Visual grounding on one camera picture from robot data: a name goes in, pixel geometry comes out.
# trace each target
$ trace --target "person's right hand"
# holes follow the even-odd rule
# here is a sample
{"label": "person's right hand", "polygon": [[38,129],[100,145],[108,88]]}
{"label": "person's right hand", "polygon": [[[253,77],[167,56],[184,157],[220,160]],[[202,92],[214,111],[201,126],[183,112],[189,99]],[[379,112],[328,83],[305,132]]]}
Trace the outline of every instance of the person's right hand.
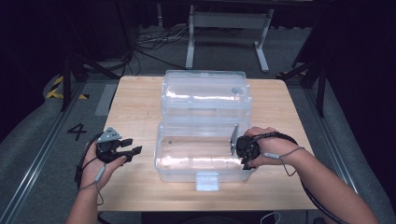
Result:
{"label": "person's right hand", "polygon": [[[273,133],[273,132],[277,132],[277,130],[274,128],[271,128],[271,127],[268,127],[266,129],[259,128],[259,127],[252,127],[245,132],[245,136],[253,137],[258,134]],[[288,160],[290,158],[288,158],[288,157],[290,157],[291,155],[282,158],[282,160],[283,160],[283,162],[282,162],[281,160],[264,157],[262,155],[262,153],[268,152],[268,153],[282,156],[282,155],[285,155],[285,154],[291,152],[292,150],[294,150],[295,148],[298,147],[296,144],[292,143],[289,140],[277,138],[277,137],[263,138],[263,139],[260,139],[257,143],[259,144],[262,151],[258,158],[249,162],[248,165],[250,167],[259,167],[259,166],[265,165],[265,164],[282,165],[283,162],[285,162],[286,164],[290,164],[290,160]]]}
{"label": "person's right hand", "polygon": [[[84,166],[92,159],[93,161],[90,162],[87,166],[85,166],[85,169],[82,173],[80,188],[84,188],[86,186],[89,186],[91,183],[93,183],[94,179],[98,175],[101,168],[105,166],[104,162],[96,158],[96,148],[97,148],[96,142],[92,143],[90,149],[88,149],[87,155],[84,158],[84,162],[83,162]],[[97,187],[99,188],[99,190],[102,189],[107,184],[114,171],[120,166],[122,166],[125,163],[125,160],[126,157],[119,157],[113,162],[106,164],[106,169],[97,183]]]}

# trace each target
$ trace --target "black cable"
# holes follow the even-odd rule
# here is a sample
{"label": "black cable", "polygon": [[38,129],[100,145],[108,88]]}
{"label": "black cable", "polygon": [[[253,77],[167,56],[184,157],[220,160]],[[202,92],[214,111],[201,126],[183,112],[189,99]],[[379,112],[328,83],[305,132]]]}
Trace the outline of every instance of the black cable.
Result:
{"label": "black cable", "polygon": [[94,160],[98,159],[98,157],[94,157],[92,160],[88,161],[83,167],[82,167],[82,171],[84,171],[85,167],[87,167],[88,164],[90,164],[91,162],[93,162]]}
{"label": "black cable", "polygon": [[308,210],[305,210],[305,224],[309,223],[309,213]]}
{"label": "black cable", "polygon": [[124,74],[124,72],[125,72],[125,67],[126,67],[126,64],[122,67],[122,72],[121,72],[121,76],[123,77],[123,74]]}
{"label": "black cable", "polygon": [[311,202],[322,212],[324,213],[327,217],[331,218],[334,222],[338,224],[347,224],[345,221],[343,221],[341,218],[336,217],[333,215],[329,210],[327,210],[316,198],[315,196],[309,191],[309,189],[304,185],[303,181],[301,182],[303,185],[303,189],[308,196],[308,198],[311,200]]}
{"label": "black cable", "polygon": [[137,66],[138,66],[138,68],[139,68],[139,70],[136,72],[136,74],[134,74],[135,76],[137,76],[141,71],[142,71],[142,68],[140,67],[140,60],[139,60],[139,58],[138,57],[136,57],[136,55],[134,55],[134,57],[137,59]]}
{"label": "black cable", "polygon": [[96,141],[96,139],[98,137],[100,137],[100,135],[102,135],[102,133],[99,133],[97,135],[95,135],[90,142],[87,144],[87,146],[85,146],[84,151],[82,153],[81,159],[79,160],[79,164],[77,165],[77,169],[76,169],[76,175],[75,175],[75,182],[77,185],[77,189],[79,189],[80,184],[81,184],[81,178],[82,178],[82,171],[84,170],[85,166],[84,166],[84,160],[85,157],[87,156],[87,152],[90,149],[91,145],[93,144],[94,141]]}
{"label": "black cable", "polygon": [[103,214],[103,212],[98,213],[97,219],[98,222],[102,223],[102,224],[111,224],[110,222],[104,220],[102,217],[100,217]]}
{"label": "black cable", "polygon": [[129,71],[131,72],[131,76],[133,76],[133,75],[134,75],[134,73],[132,72],[131,66],[129,66],[129,64],[128,64],[128,63],[127,63],[127,65],[128,65]]}
{"label": "black cable", "polygon": [[[116,64],[116,65],[112,65],[112,66],[109,66],[109,67],[105,67],[105,69],[108,70],[108,71],[114,71],[114,70],[116,70],[116,69],[122,68],[122,67],[125,66],[125,64],[127,64],[127,63],[128,63],[128,62],[121,62],[121,63]],[[97,69],[94,69],[94,68],[87,68],[87,67],[84,67],[84,69],[85,69],[87,72],[90,72],[90,73],[100,73],[100,71],[98,71]]]}
{"label": "black cable", "polygon": [[146,56],[149,56],[149,57],[152,58],[152,59],[158,60],[158,61],[160,61],[160,62],[162,62],[162,63],[166,63],[166,64],[172,65],[172,66],[174,66],[174,67],[177,67],[177,68],[180,68],[180,69],[183,69],[183,70],[186,69],[185,67],[182,67],[182,66],[177,65],[177,64],[174,64],[174,63],[166,62],[166,61],[164,61],[164,60],[161,60],[161,59],[159,59],[159,58],[156,58],[156,57],[154,57],[154,56],[151,56],[151,55],[149,55],[149,54],[147,54],[147,53],[145,53],[145,52],[143,52],[143,51],[140,51],[140,50],[138,50],[138,49],[137,49],[136,51],[139,52],[139,53],[141,53],[141,54],[144,54],[144,55],[146,55]]}
{"label": "black cable", "polygon": [[[268,137],[283,138],[283,139],[289,140],[289,141],[291,141],[292,143],[298,145],[297,142],[296,142],[292,137],[290,137],[290,136],[288,136],[288,135],[286,135],[286,134],[283,134],[283,133],[273,132],[273,133],[264,133],[264,134],[258,134],[258,135],[253,136],[253,137],[251,138],[250,142],[249,142],[250,144],[247,144],[247,147],[249,147],[249,146],[252,145],[253,143],[256,143],[256,142],[259,141],[260,139],[268,138]],[[282,160],[281,158],[284,157],[284,156],[289,155],[290,153],[285,154],[285,155],[279,157],[279,159],[282,161],[283,166],[285,167],[285,170],[286,170],[286,172],[287,172],[288,175],[289,175],[289,172],[288,172],[288,170],[286,169],[285,162],[283,162],[283,160]],[[303,189],[304,189],[306,195],[308,196],[308,198],[311,200],[311,202],[312,202],[322,213],[324,213],[327,217],[331,218],[334,222],[336,222],[336,223],[338,223],[338,224],[347,224],[347,223],[346,223],[345,221],[343,221],[341,218],[336,217],[336,216],[335,216],[334,214],[332,214],[329,210],[327,210],[327,209],[315,198],[315,196],[311,193],[311,191],[309,191],[309,189],[304,185],[303,181],[301,181],[301,184],[302,184]]]}
{"label": "black cable", "polygon": [[[141,51],[160,49],[168,43],[175,43],[175,42],[179,41],[180,39],[182,39],[182,37],[187,32],[188,32],[188,26],[183,29],[174,31],[173,33],[172,33],[172,31],[168,30],[166,35],[163,35],[163,34],[165,34],[165,31],[161,31],[156,36],[154,36],[152,34],[152,32],[151,33],[142,33],[135,40],[136,46],[138,46],[138,48],[136,48],[136,49],[140,49]],[[142,46],[142,44],[148,44],[150,42],[152,42],[150,47]]]}

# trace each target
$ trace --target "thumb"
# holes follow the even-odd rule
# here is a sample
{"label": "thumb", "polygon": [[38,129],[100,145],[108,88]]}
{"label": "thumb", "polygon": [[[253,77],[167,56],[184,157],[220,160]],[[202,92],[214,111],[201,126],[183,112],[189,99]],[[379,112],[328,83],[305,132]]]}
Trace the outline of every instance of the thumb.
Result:
{"label": "thumb", "polygon": [[109,163],[107,165],[107,168],[114,172],[115,170],[117,170],[117,168],[119,168],[120,166],[122,166],[126,161],[126,156],[121,156],[118,157],[116,160],[114,160],[113,162]]}
{"label": "thumb", "polygon": [[255,168],[257,168],[259,165],[256,165],[255,164],[255,161],[257,160],[257,158],[256,159],[254,159],[254,160],[252,160],[252,161],[249,161],[249,163],[247,164],[249,167],[255,167]]}

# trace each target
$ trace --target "wooden table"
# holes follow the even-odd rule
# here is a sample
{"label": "wooden table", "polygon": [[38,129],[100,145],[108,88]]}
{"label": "wooden table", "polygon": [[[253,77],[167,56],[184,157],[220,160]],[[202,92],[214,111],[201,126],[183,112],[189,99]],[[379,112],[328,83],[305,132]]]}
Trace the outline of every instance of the wooden table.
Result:
{"label": "wooden table", "polygon": [[[105,129],[113,127],[123,138],[133,138],[133,147],[143,149],[102,189],[105,203],[99,206],[100,211],[316,209],[304,193],[299,176],[289,177],[282,166],[262,166],[246,182],[220,183],[219,191],[196,191],[195,183],[162,182],[153,159],[157,126],[162,119],[162,82],[162,77],[120,80]],[[253,98],[251,123],[274,127],[312,153],[285,83],[270,79],[247,82]]]}

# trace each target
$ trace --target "clear plastic container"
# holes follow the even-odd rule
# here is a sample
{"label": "clear plastic container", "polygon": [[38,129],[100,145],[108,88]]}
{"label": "clear plastic container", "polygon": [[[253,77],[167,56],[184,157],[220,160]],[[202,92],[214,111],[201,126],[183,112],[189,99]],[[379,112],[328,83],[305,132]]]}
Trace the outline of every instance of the clear plastic container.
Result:
{"label": "clear plastic container", "polygon": [[203,180],[204,189],[247,180],[254,170],[242,170],[230,140],[235,126],[237,136],[250,128],[251,101],[243,72],[167,71],[154,156],[160,178]]}

